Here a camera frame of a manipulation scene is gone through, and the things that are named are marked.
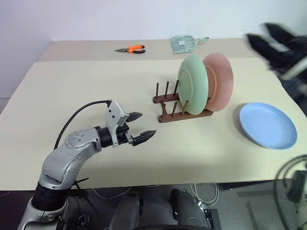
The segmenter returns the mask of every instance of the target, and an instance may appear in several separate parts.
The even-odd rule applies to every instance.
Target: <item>floor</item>
[[[138,191],[144,200],[143,214],[140,217],[139,226],[162,223],[176,224],[172,217],[171,206],[168,202],[170,192],[173,188],[185,189],[191,193],[188,184],[161,185],[156,187],[140,186],[130,189],[130,191]],[[96,189],[100,195],[105,197],[112,197],[126,190],[127,188]],[[199,196],[205,200],[211,199],[214,195],[213,184],[198,184],[197,190]],[[90,229],[107,230],[112,215],[124,195],[107,200],[98,197],[93,190],[88,193],[88,197],[98,209],[101,219],[99,228],[97,228],[97,223],[94,221],[89,222],[88,227]],[[26,203],[32,195],[32,191],[11,191],[6,196],[0,196],[1,229],[17,229]],[[292,227],[291,229],[296,229],[294,204],[286,200],[281,190],[279,190],[279,198],[283,211]],[[84,199],[78,200],[83,214],[87,213],[90,216],[95,215],[94,211],[88,206]],[[272,182],[220,191],[219,201],[212,208],[218,210],[223,230],[283,229],[273,200]],[[69,198],[67,216],[70,215],[78,216],[77,203],[73,197]]]

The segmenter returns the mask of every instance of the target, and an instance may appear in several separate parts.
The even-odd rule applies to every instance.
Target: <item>white cable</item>
[[[6,193],[6,194],[0,195],[0,197],[7,196],[7,195],[10,194],[10,193],[11,193],[11,192],[9,191],[9,192]]]
[[[111,199],[114,199],[114,198],[119,197],[119,196],[121,196],[121,195],[124,195],[125,193],[127,193],[128,191],[130,191],[131,188],[132,188],[132,187],[128,188],[125,192],[122,192],[122,193],[120,193],[120,194],[118,194],[118,195],[115,195],[115,196],[112,196],[112,197],[104,197],[104,196],[100,195],[98,192],[96,192],[96,190],[95,190],[94,188],[93,188],[93,191],[94,191],[94,193],[96,193],[96,195],[97,195],[98,197],[103,198],[103,199],[105,199],[105,200],[111,200]]]
[[[215,183],[215,195],[214,195],[214,198],[210,201],[206,201],[206,200],[202,200],[199,196],[198,196],[198,193],[197,193],[197,188],[196,188],[196,184],[194,184],[194,188],[195,188],[195,192],[192,188],[192,184],[190,184],[190,188],[191,188],[191,191],[192,193],[197,197],[197,199],[201,202],[203,202],[207,207],[212,207],[213,205],[216,204],[216,202],[218,201],[219,199],[219,189],[218,189],[218,184]]]

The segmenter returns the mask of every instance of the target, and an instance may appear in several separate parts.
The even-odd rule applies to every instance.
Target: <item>table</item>
[[[0,115],[0,190],[35,189],[43,161],[63,125],[78,108],[97,100],[112,99],[129,112],[142,112],[140,119],[129,123],[133,136],[146,130],[157,132],[139,146],[109,147],[94,155],[78,176],[89,177],[82,188],[271,180],[285,161],[306,153],[305,115],[256,56],[229,58],[235,86],[224,110],[210,117],[158,123],[162,109],[152,103],[155,84],[164,87],[170,81],[169,89],[174,88],[184,58],[177,57],[112,61],[44,57],[34,63]],[[297,143],[287,150],[271,150],[249,140],[238,113],[250,102],[284,111],[296,126]],[[172,107],[173,102],[167,103],[168,112]],[[77,129],[103,127],[105,112],[104,105],[85,109],[64,136]]]

